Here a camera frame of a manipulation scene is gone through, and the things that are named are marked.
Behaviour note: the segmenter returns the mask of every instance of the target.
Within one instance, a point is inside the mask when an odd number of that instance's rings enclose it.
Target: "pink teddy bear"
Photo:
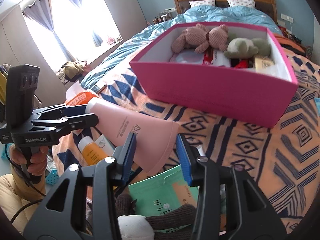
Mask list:
[[[184,48],[197,46],[196,53],[203,53],[209,46],[214,49],[226,51],[228,39],[228,26],[222,24],[213,29],[208,29],[203,24],[198,23],[196,27],[188,27],[172,43],[171,49],[174,53],[181,52]]]

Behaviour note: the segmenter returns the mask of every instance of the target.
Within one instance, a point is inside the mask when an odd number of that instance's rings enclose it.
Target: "blue plastic basket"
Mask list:
[[[8,145],[7,145],[8,156],[9,156],[9,146],[12,145],[12,144],[13,143],[8,143]],[[1,153],[1,159],[7,160],[7,156],[5,156],[5,144],[3,145],[3,150],[2,150],[2,153]]]
[[[49,175],[45,178],[45,182],[50,184],[50,185],[54,185],[56,184],[56,182],[59,180],[59,175],[58,175],[58,171],[53,169]]]

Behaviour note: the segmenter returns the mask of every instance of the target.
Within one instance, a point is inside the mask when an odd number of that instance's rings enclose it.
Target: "window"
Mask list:
[[[83,0],[81,9],[69,0],[52,0],[52,16],[55,32],[78,60],[98,57],[107,51],[111,47],[109,37],[122,40],[104,0]],[[27,17],[25,21],[45,60],[57,72],[68,60],[55,37],[37,22]],[[103,39],[99,47],[93,42],[93,30]]]

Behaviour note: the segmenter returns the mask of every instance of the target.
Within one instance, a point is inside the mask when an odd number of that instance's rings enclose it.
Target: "brown knit fabric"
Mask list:
[[[189,240],[192,233],[192,226],[187,226],[173,233],[155,232],[155,240]]]
[[[146,220],[153,230],[177,228],[191,225],[196,218],[196,208],[190,204],[185,204],[174,211],[162,216],[147,217]]]
[[[129,194],[120,194],[116,199],[117,218],[120,216],[129,216],[132,197]]]

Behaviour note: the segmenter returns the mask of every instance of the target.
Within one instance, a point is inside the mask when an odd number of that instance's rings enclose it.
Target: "orange and navy blanket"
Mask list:
[[[108,84],[100,96],[127,109],[175,121],[193,146],[223,166],[242,165],[254,178],[291,232],[310,207],[320,181],[320,125],[314,98],[320,97],[320,67],[284,49],[299,82],[294,97],[272,129],[151,100],[140,86],[129,61],[134,52],[102,78]],[[72,163],[86,166],[77,144],[84,136],[98,138],[95,129],[71,133],[53,147],[61,175]],[[175,149],[159,172],[179,164]],[[134,182],[147,175],[142,171]]]

